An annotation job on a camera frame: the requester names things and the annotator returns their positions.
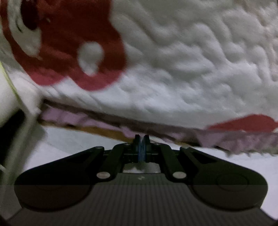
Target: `pink fabric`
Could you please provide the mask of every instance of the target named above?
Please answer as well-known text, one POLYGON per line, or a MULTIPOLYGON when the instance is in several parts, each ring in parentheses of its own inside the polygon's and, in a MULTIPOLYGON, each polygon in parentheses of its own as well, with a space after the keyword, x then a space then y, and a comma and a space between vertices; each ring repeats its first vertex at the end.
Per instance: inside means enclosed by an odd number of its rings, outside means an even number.
POLYGON ((207 148, 217 146, 235 154, 249 151, 262 152, 278 148, 278 134, 273 132, 186 129, 138 122, 51 102, 45 102, 40 118, 60 126, 95 126, 121 131, 128 138, 133 138, 135 134, 149 134, 167 142, 199 143, 207 148))

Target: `metal rivet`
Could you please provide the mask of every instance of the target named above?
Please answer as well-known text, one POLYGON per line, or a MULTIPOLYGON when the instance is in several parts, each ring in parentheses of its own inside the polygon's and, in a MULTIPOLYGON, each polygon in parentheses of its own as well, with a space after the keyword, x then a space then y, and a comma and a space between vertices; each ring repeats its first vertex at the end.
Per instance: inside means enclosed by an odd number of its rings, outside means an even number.
POLYGON ((184 179, 184 178, 186 178, 186 173, 177 171, 177 172, 173 173, 173 177, 176 179, 184 179))
POLYGON ((99 172, 96 174, 99 179, 107 179, 110 177, 110 173, 108 172, 99 172))

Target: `red pattern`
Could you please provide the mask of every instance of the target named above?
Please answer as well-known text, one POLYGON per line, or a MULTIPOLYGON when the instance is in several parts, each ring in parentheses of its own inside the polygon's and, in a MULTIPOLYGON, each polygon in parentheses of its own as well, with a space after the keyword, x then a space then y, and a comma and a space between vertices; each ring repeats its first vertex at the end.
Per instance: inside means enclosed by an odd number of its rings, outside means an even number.
POLYGON ((224 123, 209 126, 208 129, 246 132, 272 132, 278 127, 273 118, 265 115, 249 115, 243 118, 234 119, 224 123))
POLYGON ((3 33, 16 61, 38 85, 52 85, 69 76, 82 89, 99 90, 117 81, 126 66, 120 34, 109 21, 111 0, 23 0, 21 16, 31 30, 41 29, 37 57, 22 51, 8 22, 7 1, 1 1, 3 33), (85 42, 101 45, 104 58, 98 72, 88 76, 77 61, 85 42))

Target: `white floor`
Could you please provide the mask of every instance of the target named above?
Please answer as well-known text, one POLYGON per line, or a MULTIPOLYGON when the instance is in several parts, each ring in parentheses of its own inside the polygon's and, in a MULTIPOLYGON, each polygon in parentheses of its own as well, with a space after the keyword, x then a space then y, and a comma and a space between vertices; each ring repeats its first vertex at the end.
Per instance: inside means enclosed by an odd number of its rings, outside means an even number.
MULTIPOLYGON (((72 155, 94 146, 103 146, 105 149, 111 149, 119 143, 122 143, 122 141, 80 131, 37 125, 30 139, 29 148, 31 154, 26 161, 24 170, 72 155)), ((179 149, 180 147, 175 144, 170 144, 170 146, 172 149, 179 149)), ((278 219, 278 156, 253 153, 250 156, 241 154, 228 157, 223 151, 217 149, 196 149, 253 169, 263 175, 268 182, 268 193, 262 205, 262 209, 269 216, 278 219)))

